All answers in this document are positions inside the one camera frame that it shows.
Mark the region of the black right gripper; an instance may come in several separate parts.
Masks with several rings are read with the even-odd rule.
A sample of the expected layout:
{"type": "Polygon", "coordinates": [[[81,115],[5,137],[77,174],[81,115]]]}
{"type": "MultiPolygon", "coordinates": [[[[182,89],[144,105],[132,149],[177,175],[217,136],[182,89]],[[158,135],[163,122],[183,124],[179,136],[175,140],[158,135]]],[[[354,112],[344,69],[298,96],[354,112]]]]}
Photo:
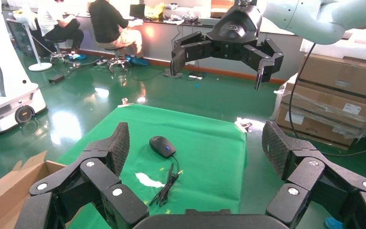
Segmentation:
{"type": "Polygon", "coordinates": [[[174,42],[170,62],[176,76],[187,62],[209,57],[240,61],[257,71],[254,89],[280,71],[284,53],[269,38],[257,45],[262,14],[255,5],[232,6],[206,35],[192,33],[174,42]]]}

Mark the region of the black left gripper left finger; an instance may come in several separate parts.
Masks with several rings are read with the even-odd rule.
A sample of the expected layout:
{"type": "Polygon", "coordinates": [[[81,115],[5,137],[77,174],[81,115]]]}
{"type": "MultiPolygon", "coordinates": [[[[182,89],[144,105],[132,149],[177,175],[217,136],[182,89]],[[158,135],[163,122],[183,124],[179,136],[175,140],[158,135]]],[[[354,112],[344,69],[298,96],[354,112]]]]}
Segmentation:
{"type": "Polygon", "coordinates": [[[113,229],[131,229],[148,217],[148,207],[121,181],[130,149],[129,127],[90,142],[70,165],[34,183],[15,224],[17,229],[64,229],[92,204],[113,229]]]}

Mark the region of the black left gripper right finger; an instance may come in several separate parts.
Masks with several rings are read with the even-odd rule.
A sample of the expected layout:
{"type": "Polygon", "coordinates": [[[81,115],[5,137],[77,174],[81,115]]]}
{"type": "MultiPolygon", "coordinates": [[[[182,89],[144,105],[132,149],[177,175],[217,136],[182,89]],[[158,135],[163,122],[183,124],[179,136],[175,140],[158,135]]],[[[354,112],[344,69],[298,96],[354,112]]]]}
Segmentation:
{"type": "Polygon", "coordinates": [[[331,162],[310,142],[287,136],[272,121],[264,125],[262,146],[285,182],[267,215],[294,229],[310,202],[316,202],[343,228],[366,229],[366,177],[331,162]]]}

